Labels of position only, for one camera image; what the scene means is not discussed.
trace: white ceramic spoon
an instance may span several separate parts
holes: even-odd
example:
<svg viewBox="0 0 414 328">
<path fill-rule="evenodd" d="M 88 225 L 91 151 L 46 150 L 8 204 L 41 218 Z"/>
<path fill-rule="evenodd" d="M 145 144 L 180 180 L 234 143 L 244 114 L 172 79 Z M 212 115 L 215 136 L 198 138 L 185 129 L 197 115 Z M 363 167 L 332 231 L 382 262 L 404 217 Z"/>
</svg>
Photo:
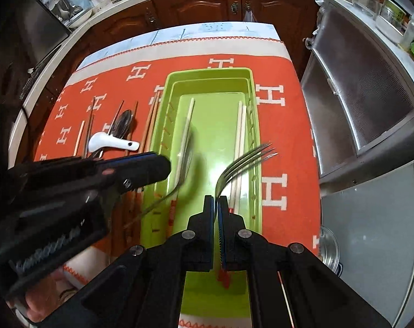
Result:
<svg viewBox="0 0 414 328">
<path fill-rule="evenodd" d="M 88 142 L 88 151 L 91 153 L 101 148 L 117 148 L 135 152 L 139 147 L 140 143 L 138 142 L 116 138 L 105 132 L 95 133 Z"/>
</svg>

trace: spoon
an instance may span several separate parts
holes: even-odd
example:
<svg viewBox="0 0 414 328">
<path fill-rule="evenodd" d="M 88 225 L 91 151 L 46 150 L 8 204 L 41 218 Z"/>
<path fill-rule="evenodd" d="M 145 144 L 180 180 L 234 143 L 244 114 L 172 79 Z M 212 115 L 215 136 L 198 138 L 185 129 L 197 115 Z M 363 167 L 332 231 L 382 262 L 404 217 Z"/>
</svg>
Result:
<svg viewBox="0 0 414 328">
<path fill-rule="evenodd" d="M 154 203 L 152 203 L 143 212 L 138 214 L 131 222 L 124 225 L 123 229 L 127 229 L 134 222 L 138 221 L 139 219 L 141 219 L 142 217 L 147 215 L 154 208 L 156 208 L 160 203 L 162 203 L 163 201 L 166 201 L 168 198 L 172 197 L 172 195 L 180 189 L 180 187 L 186 181 L 187 173 L 189 172 L 190 162 L 192 160 L 192 156 L 193 156 L 193 136 L 192 136 L 192 134 L 189 134 L 189 139 L 187 141 L 186 151 L 184 152 L 184 158 L 183 158 L 183 162 L 182 162 L 181 173 L 180 173 L 180 177 L 178 179 L 177 185 L 166 196 L 164 196 L 161 199 L 159 199 L 159 200 L 155 201 Z"/>
<path fill-rule="evenodd" d="M 125 138 L 130 130 L 131 122 L 133 121 L 133 113 L 131 110 L 124 111 L 119 118 L 117 118 L 110 134 L 116 138 Z"/>
<path fill-rule="evenodd" d="M 129 151 L 136 151 L 140 144 L 138 142 L 127 141 L 123 139 L 133 121 L 133 113 L 131 110 L 124 111 L 116 120 L 109 133 L 95 133 L 88 142 L 88 150 L 92 152 L 90 157 L 101 158 L 105 148 L 118 148 Z"/>
</svg>

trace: wooden cabinet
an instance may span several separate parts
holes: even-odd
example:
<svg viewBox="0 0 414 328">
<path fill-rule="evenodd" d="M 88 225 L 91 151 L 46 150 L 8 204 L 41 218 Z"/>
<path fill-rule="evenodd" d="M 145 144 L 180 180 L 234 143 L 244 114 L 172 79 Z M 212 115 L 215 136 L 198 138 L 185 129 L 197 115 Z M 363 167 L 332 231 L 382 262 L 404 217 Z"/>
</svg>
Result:
<svg viewBox="0 0 414 328">
<path fill-rule="evenodd" d="M 94 26 L 94 33 L 108 46 L 159 28 L 154 5 L 145 1 L 104 19 Z"/>
<path fill-rule="evenodd" d="M 163 28 L 203 22 L 242 21 L 241 0 L 153 0 Z"/>
<path fill-rule="evenodd" d="M 316 28 L 319 6 L 315 0 L 242 0 L 242 4 L 257 22 L 274 25 L 301 79 L 310 57 L 303 39 Z"/>
<path fill-rule="evenodd" d="M 61 93 L 70 76 L 75 72 L 86 56 L 107 46 L 104 41 L 95 34 L 94 30 L 94 27 L 90 28 L 79 41 L 75 43 L 50 76 L 46 87 L 54 95 L 58 96 Z"/>
<path fill-rule="evenodd" d="M 34 160 L 34 155 L 39 144 L 40 136 L 44 130 L 47 119 L 49 118 L 50 112 L 52 111 L 53 105 L 56 102 L 57 97 L 52 95 L 47 88 L 44 88 L 40 97 L 35 104 L 32 113 L 29 115 L 29 125 L 26 125 L 25 131 L 23 132 L 22 140 L 20 141 L 16 164 L 20 164 L 25 160 Z M 28 132 L 31 130 L 31 147 L 29 147 L 29 136 Z"/>
</svg>

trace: green plastic tray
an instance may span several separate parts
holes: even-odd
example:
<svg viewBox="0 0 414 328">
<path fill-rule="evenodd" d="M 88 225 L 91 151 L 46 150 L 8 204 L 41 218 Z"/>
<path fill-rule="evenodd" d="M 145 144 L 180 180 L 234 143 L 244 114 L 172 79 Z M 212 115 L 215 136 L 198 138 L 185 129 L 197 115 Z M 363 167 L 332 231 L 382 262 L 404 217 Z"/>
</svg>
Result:
<svg viewBox="0 0 414 328">
<path fill-rule="evenodd" d="M 200 69 L 169 74 L 151 141 L 151 151 L 166 155 L 174 165 L 167 180 L 145 188 L 143 207 L 175 186 L 184 124 L 190 99 L 195 98 L 191 119 L 194 152 L 186 183 L 178 194 L 173 233 L 187 228 L 189 217 L 202 211 L 205 195 L 214 195 L 219 175 L 234 160 L 238 102 L 247 106 L 245 151 L 260 145 L 259 118 L 252 72 L 247 68 Z M 247 228 L 261 233 L 261 170 L 255 167 L 242 177 L 239 214 Z M 229 187 L 223 192 L 229 196 Z M 166 239 L 170 201 L 145 216 L 141 242 L 145 247 Z M 204 317 L 249 317 L 246 273 L 232 273 L 225 289 L 217 280 L 220 269 L 217 221 L 214 269 L 187 273 L 181 312 Z"/>
</svg>

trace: screw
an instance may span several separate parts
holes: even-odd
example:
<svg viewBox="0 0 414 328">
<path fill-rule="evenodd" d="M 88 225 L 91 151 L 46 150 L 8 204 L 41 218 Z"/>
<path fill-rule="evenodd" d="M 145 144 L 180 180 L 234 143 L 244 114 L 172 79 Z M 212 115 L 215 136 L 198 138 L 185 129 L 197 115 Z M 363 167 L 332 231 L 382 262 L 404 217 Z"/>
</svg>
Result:
<svg viewBox="0 0 414 328">
<path fill-rule="evenodd" d="M 304 247 L 300 243 L 293 243 L 290 246 L 290 250 L 293 251 L 296 254 L 301 254 L 304 251 Z"/>
<path fill-rule="evenodd" d="M 125 188 L 126 189 L 129 189 L 129 188 L 131 188 L 131 186 L 133 185 L 133 183 L 131 182 L 131 180 L 129 180 L 129 179 L 126 179 L 124 182 L 123 182 L 123 186 L 125 186 Z"/>
<path fill-rule="evenodd" d="M 130 253 L 134 256 L 138 256 L 143 253 L 143 247 L 141 245 L 134 245 L 130 248 Z"/>
<path fill-rule="evenodd" d="M 241 229 L 238 234 L 240 238 L 249 238 L 252 236 L 252 232 L 248 229 Z"/>
<path fill-rule="evenodd" d="M 195 232 L 193 232 L 193 230 L 185 230 L 184 232 L 182 232 L 181 236 L 184 239 L 192 239 L 195 237 Z"/>
</svg>

